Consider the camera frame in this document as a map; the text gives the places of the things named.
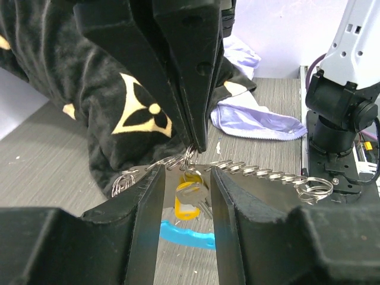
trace gray wooden table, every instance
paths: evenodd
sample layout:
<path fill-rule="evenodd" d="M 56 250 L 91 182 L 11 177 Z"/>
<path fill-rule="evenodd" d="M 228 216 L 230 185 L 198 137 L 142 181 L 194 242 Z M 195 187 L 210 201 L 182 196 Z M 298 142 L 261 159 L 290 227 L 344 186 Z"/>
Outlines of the gray wooden table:
<path fill-rule="evenodd" d="M 256 79 L 255 98 L 273 112 L 300 118 L 299 80 Z M 88 171 L 86 129 L 50 103 L 0 141 L 0 207 L 55 206 L 79 216 L 105 199 Z M 300 140 L 263 141 L 230 137 L 210 126 L 208 151 L 200 163 L 220 159 L 245 161 L 274 170 L 300 173 Z M 163 219 L 177 223 L 166 209 Z M 212 232 L 212 222 L 181 221 L 180 227 Z M 217 285 L 214 251 L 161 240 L 156 285 Z"/>

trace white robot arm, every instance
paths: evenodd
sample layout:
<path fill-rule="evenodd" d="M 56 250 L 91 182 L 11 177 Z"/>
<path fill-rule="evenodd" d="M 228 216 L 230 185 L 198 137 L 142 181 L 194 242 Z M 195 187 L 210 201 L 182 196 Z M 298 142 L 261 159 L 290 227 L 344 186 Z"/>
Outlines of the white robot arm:
<path fill-rule="evenodd" d="M 380 0 L 349 0 L 335 39 L 313 75 L 306 105 L 309 175 L 345 180 L 334 190 L 348 197 L 360 195 L 353 143 L 358 132 L 375 122 L 380 143 L 380 121 L 375 100 L 380 93 Z"/>
<path fill-rule="evenodd" d="M 335 39 L 321 62 L 324 77 L 357 90 L 380 82 L 380 1 L 349 0 Z"/>

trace silver key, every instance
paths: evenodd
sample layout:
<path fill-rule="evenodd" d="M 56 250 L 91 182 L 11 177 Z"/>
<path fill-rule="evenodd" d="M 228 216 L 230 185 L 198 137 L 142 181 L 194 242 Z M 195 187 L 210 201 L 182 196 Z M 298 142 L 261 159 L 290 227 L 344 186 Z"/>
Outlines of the silver key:
<path fill-rule="evenodd" d="M 181 204 L 197 207 L 203 212 L 205 218 L 209 220 L 213 218 L 213 212 L 211 212 L 210 208 L 206 204 L 208 189 L 202 183 L 195 182 L 186 188 L 178 190 L 176 195 Z"/>

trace keychain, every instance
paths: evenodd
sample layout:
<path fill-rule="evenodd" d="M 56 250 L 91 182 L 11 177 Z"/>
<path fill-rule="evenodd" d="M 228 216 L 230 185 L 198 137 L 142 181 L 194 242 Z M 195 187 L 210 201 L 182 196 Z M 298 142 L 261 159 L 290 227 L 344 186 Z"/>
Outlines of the keychain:
<path fill-rule="evenodd" d="M 189 188 L 189 186 L 192 186 L 193 184 L 196 184 L 196 182 L 189 181 L 189 182 L 181 183 L 180 185 L 178 185 L 176 192 L 178 193 L 178 191 L 180 191 L 180 190 L 183 190 L 185 188 Z M 175 213 L 177 219 L 188 221 L 188 220 L 192 220 L 192 219 L 199 217 L 199 215 L 201 214 L 201 211 L 199 208 L 194 207 L 191 204 L 181 203 L 179 201 L 177 195 L 176 195 L 175 199 L 176 199 L 176 201 L 174 204 L 174 213 Z"/>
<path fill-rule="evenodd" d="M 202 174 L 194 169 L 187 169 L 180 178 L 176 189 L 175 215 L 181 220 L 192 220 L 200 215 L 200 210 L 207 219 L 212 218 L 212 212 L 206 204 L 208 187 Z"/>

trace black plush fabric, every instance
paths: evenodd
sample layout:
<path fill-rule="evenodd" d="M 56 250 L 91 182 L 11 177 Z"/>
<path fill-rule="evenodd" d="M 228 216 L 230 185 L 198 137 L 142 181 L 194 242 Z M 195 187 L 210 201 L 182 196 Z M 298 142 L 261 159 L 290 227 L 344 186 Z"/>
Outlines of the black plush fabric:
<path fill-rule="evenodd" d="M 90 171 L 108 198 L 121 171 L 183 151 L 154 99 L 121 64 L 79 34 L 71 14 L 48 0 L 0 0 L 0 36 L 10 45 L 0 49 L 0 67 L 87 126 Z M 256 87 L 224 59 L 213 107 L 236 95 L 223 85 L 227 80 L 250 91 Z"/>

